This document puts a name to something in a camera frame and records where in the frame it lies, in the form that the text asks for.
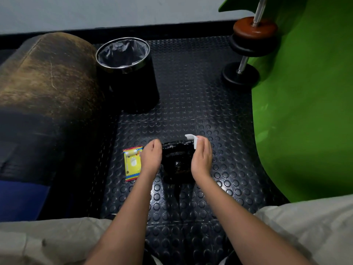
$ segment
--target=white pants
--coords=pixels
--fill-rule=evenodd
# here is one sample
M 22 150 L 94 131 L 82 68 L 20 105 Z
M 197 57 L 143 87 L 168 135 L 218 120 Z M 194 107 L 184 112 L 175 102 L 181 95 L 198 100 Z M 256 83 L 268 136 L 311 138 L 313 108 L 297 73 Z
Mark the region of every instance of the white pants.
M 353 195 L 267 206 L 255 215 L 313 263 L 353 264 Z M 0 223 L 0 264 L 82 264 L 110 223 L 95 218 Z

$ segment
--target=yellow card packaging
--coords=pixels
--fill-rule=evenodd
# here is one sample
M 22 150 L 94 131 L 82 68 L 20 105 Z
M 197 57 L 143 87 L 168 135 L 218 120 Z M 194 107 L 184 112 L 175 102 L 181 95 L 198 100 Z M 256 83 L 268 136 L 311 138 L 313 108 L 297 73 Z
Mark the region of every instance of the yellow card packaging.
M 136 179 L 141 172 L 141 152 L 143 147 L 133 147 L 123 150 L 125 161 L 125 180 Z

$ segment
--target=black baseboard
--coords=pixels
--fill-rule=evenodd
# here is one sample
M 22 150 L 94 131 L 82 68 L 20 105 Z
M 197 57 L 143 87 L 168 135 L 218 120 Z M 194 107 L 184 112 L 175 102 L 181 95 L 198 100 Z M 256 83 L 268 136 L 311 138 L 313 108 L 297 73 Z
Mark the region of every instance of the black baseboard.
M 215 22 L 194 22 L 130 27 L 97 28 L 86 30 L 64 30 L 91 44 L 106 43 L 120 37 L 137 37 L 144 40 L 173 38 L 196 38 L 207 36 L 231 35 L 236 20 Z M 17 49 L 27 39 L 48 32 L 31 32 L 0 35 L 0 49 Z

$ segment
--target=white wall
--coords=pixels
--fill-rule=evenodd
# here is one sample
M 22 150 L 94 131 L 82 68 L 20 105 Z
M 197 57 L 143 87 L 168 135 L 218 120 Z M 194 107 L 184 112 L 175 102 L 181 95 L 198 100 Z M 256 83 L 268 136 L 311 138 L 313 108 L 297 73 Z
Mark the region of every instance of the white wall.
M 0 34 L 238 19 L 224 0 L 0 0 Z

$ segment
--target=black trash can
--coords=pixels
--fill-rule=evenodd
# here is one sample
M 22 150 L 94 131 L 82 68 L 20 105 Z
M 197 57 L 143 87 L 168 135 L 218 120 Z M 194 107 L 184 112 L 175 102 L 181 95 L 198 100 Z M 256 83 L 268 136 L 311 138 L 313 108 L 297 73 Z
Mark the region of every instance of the black trash can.
M 159 101 L 151 49 L 141 39 L 125 37 L 102 45 L 96 53 L 99 82 L 112 89 L 127 113 L 146 113 Z

